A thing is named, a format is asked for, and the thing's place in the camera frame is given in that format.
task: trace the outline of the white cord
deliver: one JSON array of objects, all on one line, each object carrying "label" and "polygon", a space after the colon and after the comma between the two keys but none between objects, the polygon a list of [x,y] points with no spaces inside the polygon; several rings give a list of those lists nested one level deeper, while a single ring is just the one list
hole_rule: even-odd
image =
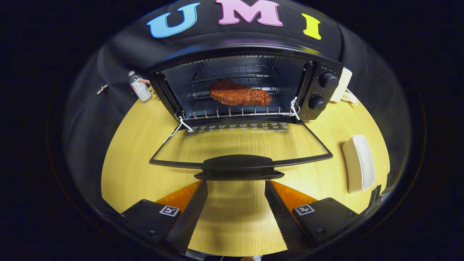
[{"label": "white cord", "polygon": [[179,126],[177,126],[177,129],[175,129],[175,131],[174,131],[171,135],[169,135],[169,136],[164,140],[163,143],[166,143],[166,141],[168,141],[168,139],[169,139],[170,137],[174,136],[174,134],[179,130],[179,128],[180,128],[182,125],[184,125],[185,127],[187,127],[188,132],[193,132],[192,128],[190,128],[190,126],[188,126],[187,124],[185,124],[185,122],[182,120],[182,117],[181,117],[181,116],[179,116],[179,121],[180,121],[180,124],[179,124]]},{"label": "white cord", "polygon": [[296,103],[296,97],[290,102],[290,108],[293,112],[290,113],[290,116],[295,116],[298,120],[300,120],[300,117],[298,117],[298,112],[296,112],[295,110],[295,103]]},{"label": "white cord", "polygon": [[351,102],[356,106],[358,106],[358,102],[359,102],[358,98],[356,98],[356,96],[354,96],[354,94],[351,93],[348,89],[347,89],[347,92],[343,94],[341,100],[346,101],[346,102]]}]

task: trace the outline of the blue letter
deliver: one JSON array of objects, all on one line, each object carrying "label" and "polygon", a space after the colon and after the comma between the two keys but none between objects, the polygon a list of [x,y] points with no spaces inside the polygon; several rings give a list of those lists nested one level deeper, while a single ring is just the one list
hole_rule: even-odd
[{"label": "blue letter", "polygon": [[182,11],[184,15],[184,21],[179,25],[168,27],[168,22],[166,20],[171,13],[162,14],[151,20],[147,23],[147,26],[150,26],[151,35],[156,38],[162,38],[187,30],[197,21],[197,11],[195,7],[199,4],[200,3],[193,3],[177,9],[177,11]]}]

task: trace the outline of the white dish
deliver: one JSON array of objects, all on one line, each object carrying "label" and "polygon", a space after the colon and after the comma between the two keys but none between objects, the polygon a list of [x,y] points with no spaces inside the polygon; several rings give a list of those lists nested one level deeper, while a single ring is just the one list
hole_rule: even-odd
[{"label": "white dish", "polygon": [[343,68],[342,75],[340,76],[340,80],[338,81],[338,86],[332,94],[332,97],[330,97],[330,101],[339,102],[342,99],[352,75],[353,73],[350,70],[348,70],[345,67]]},{"label": "white dish", "polygon": [[348,169],[350,193],[367,190],[375,181],[374,160],[369,143],[364,135],[353,135],[343,145],[343,154]]}]

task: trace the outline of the toaster oven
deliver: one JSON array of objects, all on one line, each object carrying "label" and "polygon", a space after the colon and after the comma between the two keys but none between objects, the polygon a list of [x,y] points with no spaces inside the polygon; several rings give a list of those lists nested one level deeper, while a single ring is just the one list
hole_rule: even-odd
[{"label": "toaster oven", "polygon": [[[150,72],[154,91],[169,113],[196,126],[225,119],[295,124],[316,119],[338,86],[342,69],[340,62],[305,47],[236,40],[180,50]],[[218,80],[265,90],[272,100],[268,106],[221,104],[209,95],[209,86]]]},{"label": "toaster oven", "polygon": [[[290,42],[235,39],[175,52],[149,71],[154,91],[180,125],[149,162],[202,169],[198,179],[244,180],[279,178],[283,173],[274,167],[331,158],[303,120],[322,113],[342,69]],[[272,100],[268,106],[224,105],[209,94],[219,80],[267,91]],[[245,142],[235,146],[237,139]],[[215,147],[199,150],[199,144]],[[279,153],[284,145],[291,155]]]}]

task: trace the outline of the oven door handle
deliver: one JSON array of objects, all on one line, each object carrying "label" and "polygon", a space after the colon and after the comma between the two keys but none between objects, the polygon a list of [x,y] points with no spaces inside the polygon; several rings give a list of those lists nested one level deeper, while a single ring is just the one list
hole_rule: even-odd
[{"label": "oven door handle", "polygon": [[200,180],[269,180],[284,176],[274,170],[271,158],[246,154],[210,158],[203,162],[201,169],[203,172],[195,175]]}]

